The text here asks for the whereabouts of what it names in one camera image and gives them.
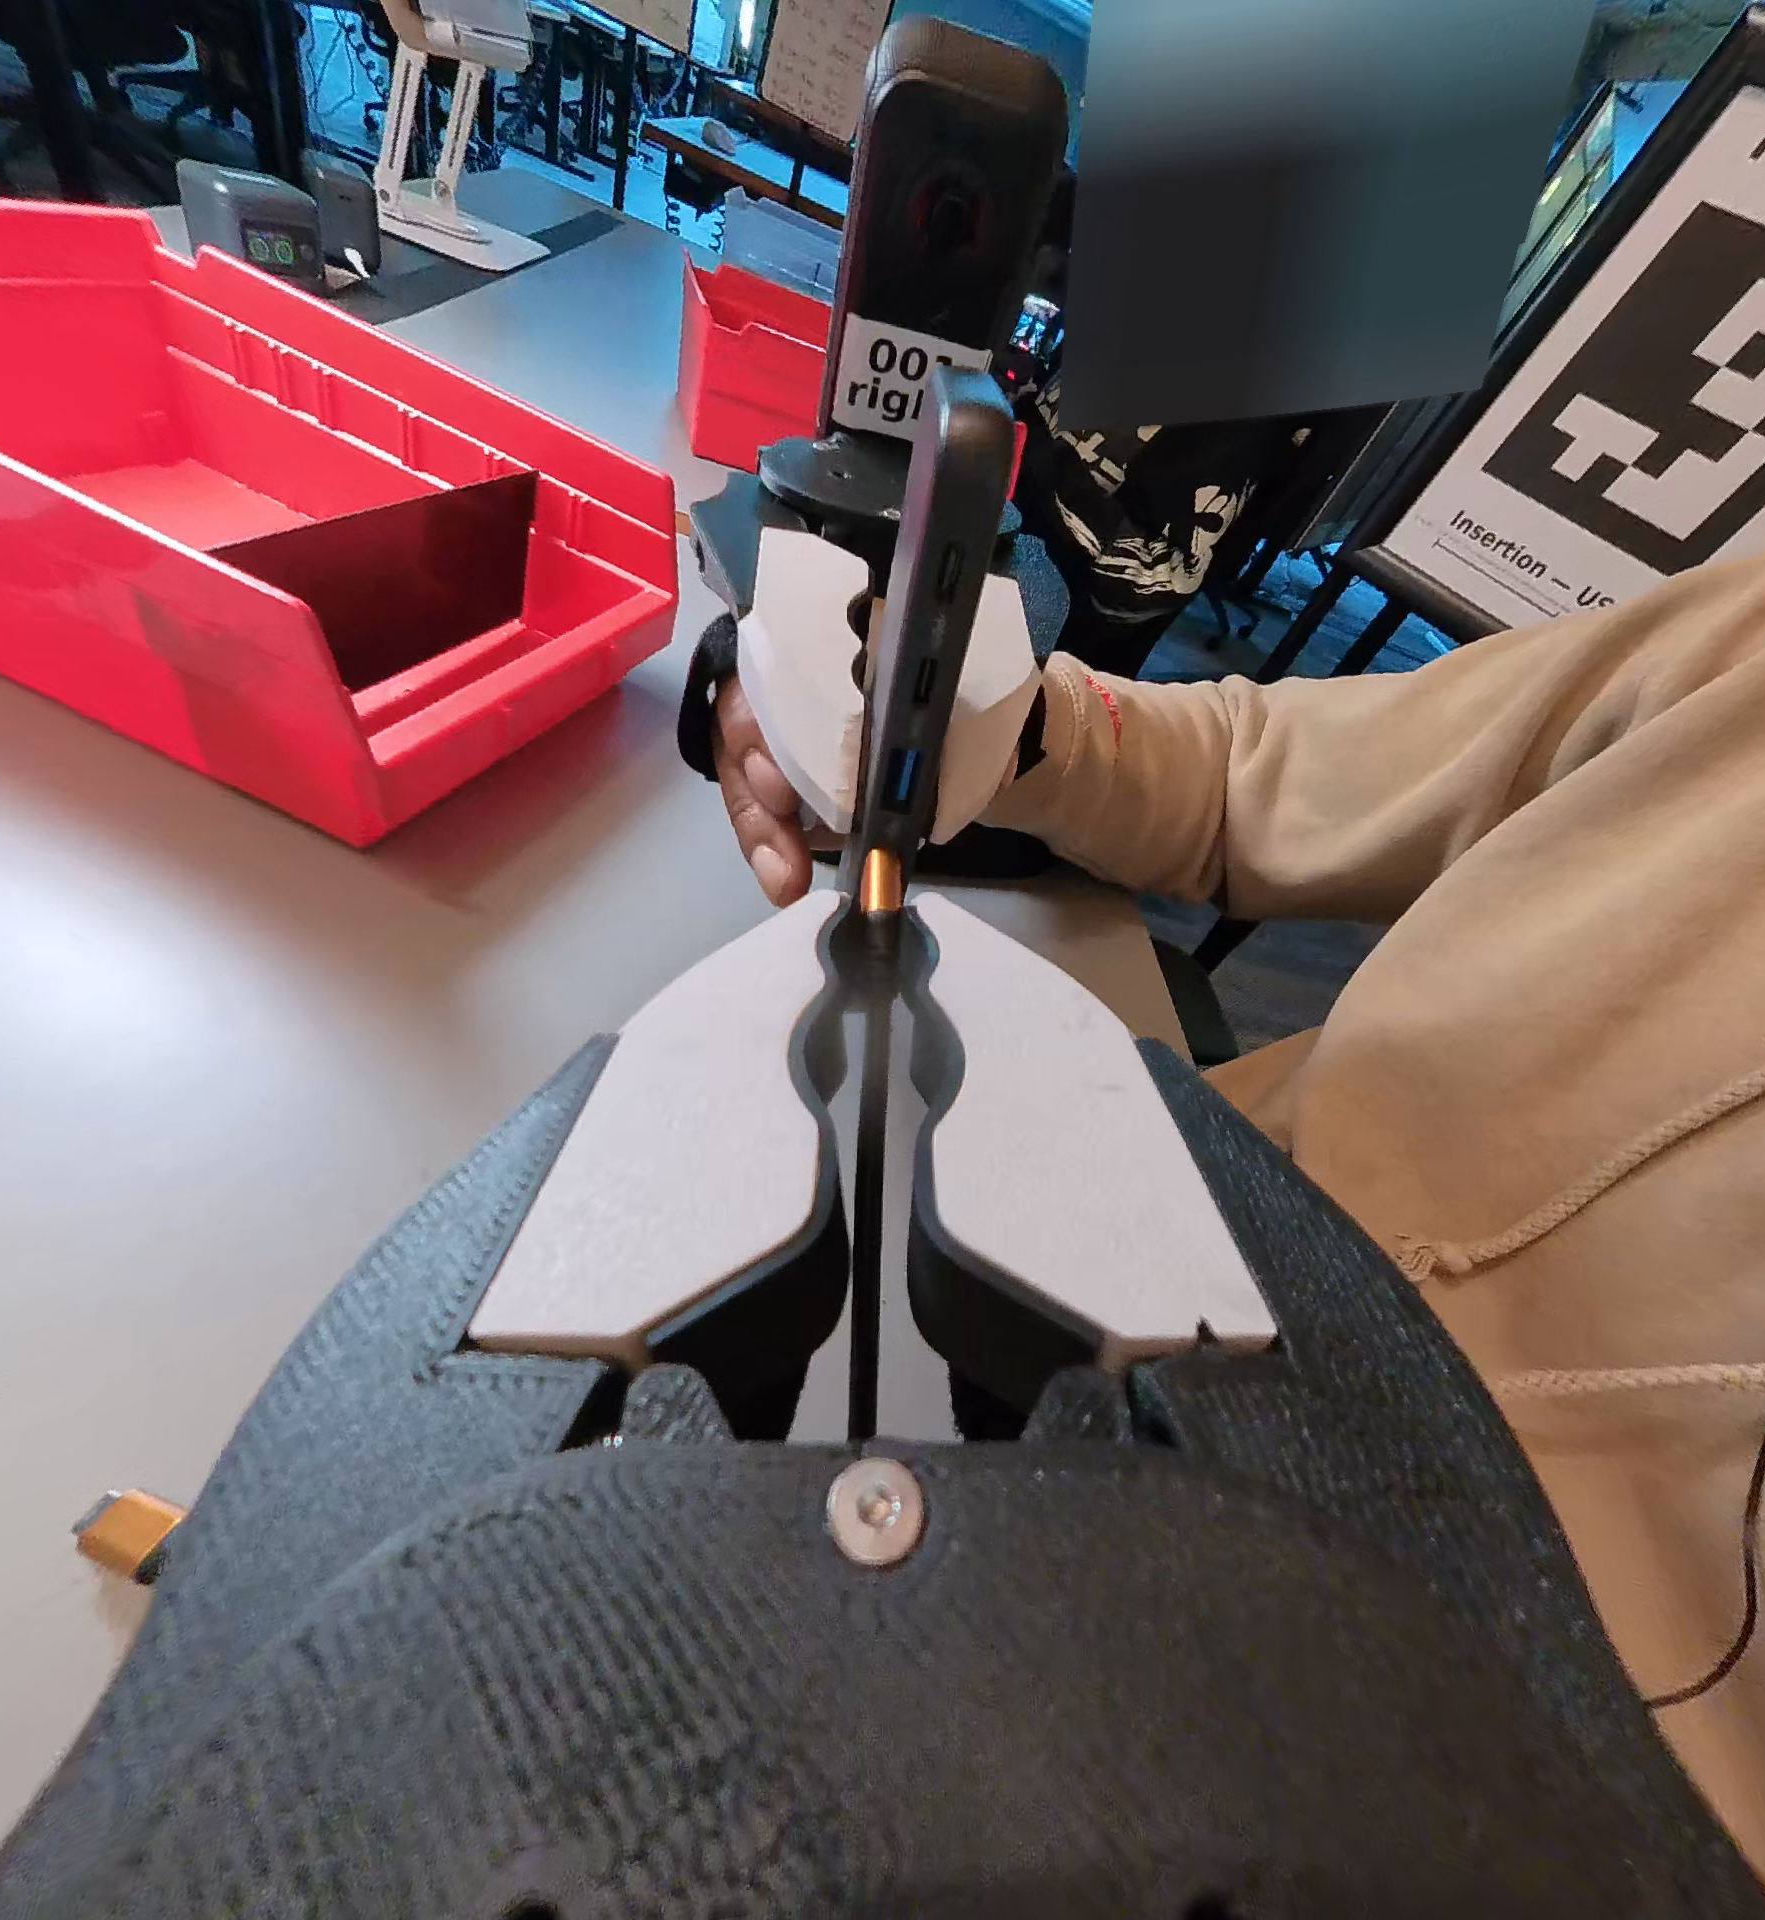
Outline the slim black usb hub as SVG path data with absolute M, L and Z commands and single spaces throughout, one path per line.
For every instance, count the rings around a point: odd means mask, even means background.
M 923 393 L 884 617 L 874 643 L 856 809 L 841 874 L 861 888 L 879 855 L 908 881 L 931 837 L 939 768 L 969 643 L 990 573 L 1014 419 L 987 370 L 944 366 Z

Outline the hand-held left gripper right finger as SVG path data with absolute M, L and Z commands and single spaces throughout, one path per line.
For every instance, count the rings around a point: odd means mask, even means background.
M 917 1326 L 957 1373 L 1125 1373 L 1280 1332 L 1132 1031 L 937 893 L 909 907 Z

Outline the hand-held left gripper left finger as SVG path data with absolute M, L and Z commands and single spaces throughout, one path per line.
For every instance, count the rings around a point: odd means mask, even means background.
M 618 1031 L 470 1320 L 487 1352 L 646 1366 L 744 1340 L 723 1369 L 802 1369 L 841 1313 L 847 1231 L 810 893 L 679 974 Z

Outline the red plastic bin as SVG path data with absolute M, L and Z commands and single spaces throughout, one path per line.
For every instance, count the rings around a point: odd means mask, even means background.
M 520 617 L 349 694 L 212 557 L 534 471 Z M 0 199 L 0 674 L 369 845 L 671 637 L 671 478 L 135 209 Z

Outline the background document board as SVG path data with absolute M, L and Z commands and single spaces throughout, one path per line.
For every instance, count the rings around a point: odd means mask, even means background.
M 824 135 L 851 144 L 867 67 L 888 29 L 893 1 L 777 1 L 756 95 Z

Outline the black bin divider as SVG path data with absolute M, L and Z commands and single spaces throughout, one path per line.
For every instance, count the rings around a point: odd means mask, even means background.
M 212 557 L 302 600 L 349 694 L 520 617 L 538 475 L 512 471 L 291 530 Z

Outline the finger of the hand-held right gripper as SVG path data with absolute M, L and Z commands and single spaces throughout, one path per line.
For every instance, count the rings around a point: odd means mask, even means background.
M 1011 781 L 1039 691 L 1039 669 L 1013 577 L 987 577 L 944 735 L 931 844 L 974 824 Z
M 737 634 L 737 674 L 768 755 L 815 824 L 838 836 L 861 834 L 865 643 L 852 608 L 868 588 L 862 557 L 810 533 L 764 529 Z

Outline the person in beige hoodie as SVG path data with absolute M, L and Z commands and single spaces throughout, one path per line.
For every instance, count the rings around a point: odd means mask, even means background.
M 1235 877 L 1247 919 L 1387 923 L 1311 1038 L 1219 1078 L 1407 1266 L 1491 1381 L 1765 1363 L 1765 877 L 1546 881 L 1461 859 L 1380 898 Z M 1623 1663 L 1679 1691 L 1743 1611 L 1765 1386 L 1603 1384 L 1509 1400 Z M 1765 1874 L 1760 1634 L 1665 1707 L 1668 1738 Z

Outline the person's right hand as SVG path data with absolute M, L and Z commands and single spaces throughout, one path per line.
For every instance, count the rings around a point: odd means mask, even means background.
M 753 879 L 775 909 L 813 887 L 817 854 L 839 854 L 841 837 L 803 822 L 797 789 L 775 762 L 738 677 L 714 700 L 712 747 L 731 828 Z

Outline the framed marker sign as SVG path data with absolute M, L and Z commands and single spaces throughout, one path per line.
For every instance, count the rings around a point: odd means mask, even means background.
M 1765 7 L 1726 32 L 1350 563 L 1456 640 L 1765 553 Z

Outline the red plastic crate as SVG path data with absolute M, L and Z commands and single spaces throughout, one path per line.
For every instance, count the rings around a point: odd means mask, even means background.
M 689 450 L 753 471 L 758 451 L 817 431 L 829 304 L 720 262 L 682 263 L 678 412 Z

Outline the white document stand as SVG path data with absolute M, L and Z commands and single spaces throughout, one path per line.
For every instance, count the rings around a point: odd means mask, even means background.
M 531 5 L 382 1 L 380 10 L 396 40 L 382 144 L 373 172 L 382 234 L 490 274 L 515 273 L 547 258 L 543 241 L 471 220 L 457 197 L 487 81 L 494 72 L 519 75 L 531 61 Z M 416 107 L 435 58 L 455 67 L 438 165 L 427 177 L 408 177 Z

